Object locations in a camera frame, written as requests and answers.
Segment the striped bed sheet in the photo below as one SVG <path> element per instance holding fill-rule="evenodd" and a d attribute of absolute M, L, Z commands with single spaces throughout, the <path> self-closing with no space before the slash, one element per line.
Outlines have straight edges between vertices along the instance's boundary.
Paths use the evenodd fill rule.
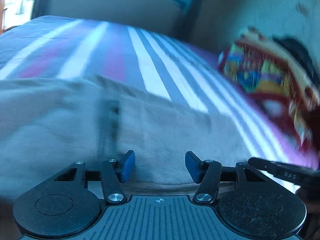
<path fill-rule="evenodd" d="M 42 16 L 1 35 L 1 81 L 94 76 L 184 107 L 231 118 L 262 157 L 316 168 L 314 150 L 292 147 L 283 133 L 216 69 L 216 57 L 140 28 Z"/>

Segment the grey sweatpants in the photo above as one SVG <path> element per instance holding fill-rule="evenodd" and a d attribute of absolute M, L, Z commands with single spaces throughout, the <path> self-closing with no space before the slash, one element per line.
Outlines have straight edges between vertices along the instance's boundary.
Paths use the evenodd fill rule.
<path fill-rule="evenodd" d="M 94 76 L 1 81 L 1 199 L 76 161 L 136 154 L 127 194 L 191 194 L 187 151 L 234 166 L 251 154 L 233 120 Z"/>

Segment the black garment on blanket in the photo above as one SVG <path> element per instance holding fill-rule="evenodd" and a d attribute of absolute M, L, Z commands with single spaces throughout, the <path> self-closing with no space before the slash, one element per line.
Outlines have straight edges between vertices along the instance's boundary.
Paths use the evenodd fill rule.
<path fill-rule="evenodd" d="M 319 86 L 319 72 L 306 46 L 293 37 L 272 37 L 272 40 L 287 50 L 293 58 L 303 67 L 315 86 Z"/>

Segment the colourful folded blanket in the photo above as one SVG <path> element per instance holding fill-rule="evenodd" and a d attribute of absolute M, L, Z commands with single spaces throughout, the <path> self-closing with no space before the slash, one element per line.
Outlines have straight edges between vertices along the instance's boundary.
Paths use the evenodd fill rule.
<path fill-rule="evenodd" d="M 248 27 L 221 56 L 219 71 L 300 150 L 319 150 L 318 86 L 287 50 Z"/>

